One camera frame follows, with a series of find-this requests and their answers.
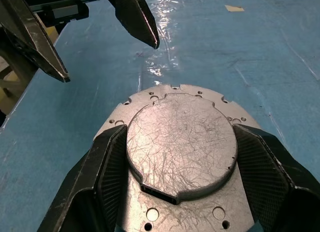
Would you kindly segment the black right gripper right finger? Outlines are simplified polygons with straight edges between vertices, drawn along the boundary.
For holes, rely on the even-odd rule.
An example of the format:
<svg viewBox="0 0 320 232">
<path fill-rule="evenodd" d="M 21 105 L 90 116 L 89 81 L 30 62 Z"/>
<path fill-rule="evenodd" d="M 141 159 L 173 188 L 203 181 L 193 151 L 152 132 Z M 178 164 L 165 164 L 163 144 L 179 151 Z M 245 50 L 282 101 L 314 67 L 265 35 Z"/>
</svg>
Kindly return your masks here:
<svg viewBox="0 0 320 232">
<path fill-rule="evenodd" d="M 236 124 L 237 164 L 264 231 L 319 231 L 320 183 L 274 135 Z"/>
</svg>

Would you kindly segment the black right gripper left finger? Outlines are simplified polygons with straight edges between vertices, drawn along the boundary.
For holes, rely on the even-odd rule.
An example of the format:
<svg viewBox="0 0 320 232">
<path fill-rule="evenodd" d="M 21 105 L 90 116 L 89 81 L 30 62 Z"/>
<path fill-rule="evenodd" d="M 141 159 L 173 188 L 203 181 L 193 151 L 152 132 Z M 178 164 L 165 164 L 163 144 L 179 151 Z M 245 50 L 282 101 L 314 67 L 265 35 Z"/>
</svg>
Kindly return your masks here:
<svg viewBox="0 0 320 232">
<path fill-rule="evenodd" d="M 127 126 L 98 135 L 67 173 L 38 231 L 114 231 L 128 179 Z"/>
</svg>

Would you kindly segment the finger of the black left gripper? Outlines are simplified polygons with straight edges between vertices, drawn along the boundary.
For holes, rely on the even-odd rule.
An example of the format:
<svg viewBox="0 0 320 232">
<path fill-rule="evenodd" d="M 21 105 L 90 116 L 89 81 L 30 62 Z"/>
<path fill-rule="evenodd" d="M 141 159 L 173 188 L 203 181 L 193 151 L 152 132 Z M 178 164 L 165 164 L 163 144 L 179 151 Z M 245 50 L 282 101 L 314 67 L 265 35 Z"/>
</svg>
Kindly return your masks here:
<svg viewBox="0 0 320 232">
<path fill-rule="evenodd" d="M 24 0 L 0 0 L 0 54 L 12 67 L 25 62 L 63 83 L 70 81 L 50 38 Z"/>
<path fill-rule="evenodd" d="M 115 16 L 136 39 L 157 49 L 159 34 L 154 16 L 146 0 L 108 0 L 115 8 Z"/>
</svg>

